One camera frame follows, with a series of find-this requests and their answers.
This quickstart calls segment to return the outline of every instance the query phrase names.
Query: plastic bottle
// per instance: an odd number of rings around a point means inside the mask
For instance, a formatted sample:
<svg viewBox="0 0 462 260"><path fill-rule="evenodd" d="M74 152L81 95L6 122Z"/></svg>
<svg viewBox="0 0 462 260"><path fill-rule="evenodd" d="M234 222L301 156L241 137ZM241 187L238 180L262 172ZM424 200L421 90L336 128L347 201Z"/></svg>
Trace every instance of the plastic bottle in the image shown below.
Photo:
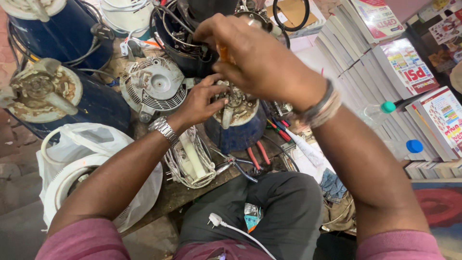
<svg viewBox="0 0 462 260"><path fill-rule="evenodd" d="M357 114L358 117L372 129L380 127L387 119L388 114L395 111L396 106L390 101L381 105L367 105Z"/></svg>
<svg viewBox="0 0 462 260"><path fill-rule="evenodd" d="M387 139L383 141L391 153L398 161L404 160L409 154L420 153L424 147L419 140L409 140L407 142Z"/></svg>

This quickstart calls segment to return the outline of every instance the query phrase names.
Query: floor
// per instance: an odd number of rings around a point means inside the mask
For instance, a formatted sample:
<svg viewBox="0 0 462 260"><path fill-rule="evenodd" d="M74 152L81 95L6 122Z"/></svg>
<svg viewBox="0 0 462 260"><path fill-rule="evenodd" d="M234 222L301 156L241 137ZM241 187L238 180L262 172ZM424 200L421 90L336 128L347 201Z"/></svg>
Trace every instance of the floor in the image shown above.
<svg viewBox="0 0 462 260"><path fill-rule="evenodd" d="M314 2L327 18L340 1ZM8 85L15 67L7 42L6 14L0 10L0 89ZM0 109L0 252L5 259L33 259L45 238L38 197L42 179L36 160L40 145L30 131ZM178 236L169 218L162 217L124 237L123 242L133 260L168 260Z"/></svg>

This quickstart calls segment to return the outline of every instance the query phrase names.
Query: lap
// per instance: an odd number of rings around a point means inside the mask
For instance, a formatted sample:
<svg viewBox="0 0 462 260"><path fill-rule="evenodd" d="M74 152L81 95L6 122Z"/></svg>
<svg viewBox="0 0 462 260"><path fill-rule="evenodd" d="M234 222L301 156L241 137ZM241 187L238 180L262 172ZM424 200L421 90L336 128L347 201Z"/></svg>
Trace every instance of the lap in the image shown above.
<svg viewBox="0 0 462 260"><path fill-rule="evenodd" d="M262 207L264 218L250 233L277 259L311 259L321 225L322 194L309 175L296 172L268 173L258 183L243 176L207 193L186 212L180 245L224 239L245 241L244 235L225 227L207 226L210 213L244 229L244 203Z"/></svg>

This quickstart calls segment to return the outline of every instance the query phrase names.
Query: hand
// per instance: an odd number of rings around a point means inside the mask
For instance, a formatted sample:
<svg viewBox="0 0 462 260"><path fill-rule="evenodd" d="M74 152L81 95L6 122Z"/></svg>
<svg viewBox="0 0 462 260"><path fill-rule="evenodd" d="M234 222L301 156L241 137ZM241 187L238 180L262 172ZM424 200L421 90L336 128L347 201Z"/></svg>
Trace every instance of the hand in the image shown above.
<svg viewBox="0 0 462 260"><path fill-rule="evenodd" d="M290 102L300 111L317 104L326 80L306 67L270 34L235 16L215 14L196 29L195 41L226 46L236 64L218 62L213 69L256 97Z"/></svg>
<svg viewBox="0 0 462 260"><path fill-rule="evenodd" d="M213 86L222 77L221 74L213 74L204 78L191 89L178 111L167 118L167 123L178 135L189 127L204 122L229 102L224 98L210 103L210 99L216 94L229 91L227 86Z"/></svg>

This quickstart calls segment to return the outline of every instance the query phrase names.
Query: blue bottle cap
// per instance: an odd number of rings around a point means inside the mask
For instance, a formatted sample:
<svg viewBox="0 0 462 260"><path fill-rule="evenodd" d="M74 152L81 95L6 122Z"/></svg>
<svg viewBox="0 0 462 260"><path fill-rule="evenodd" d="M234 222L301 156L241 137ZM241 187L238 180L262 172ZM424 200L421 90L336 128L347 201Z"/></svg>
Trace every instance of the blue bottle cap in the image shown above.
<svg viewBox="0 0 462 260"><path fill-rule="evenodd" d="M406 142L406 147L409 152L416 154L424 150L422 143L419 140L409 140Z"/></svg>
<svg viewBox="0 0 462 260"><path fill-rule="evenodd" d="M383 104L380 106L380 109L381 109L385 114L388 114L388 113L391 113L391 112L395 111L396 106L395 106L395 104L393 104L392 102L387 101L387 102L383 103Z"/></svg>

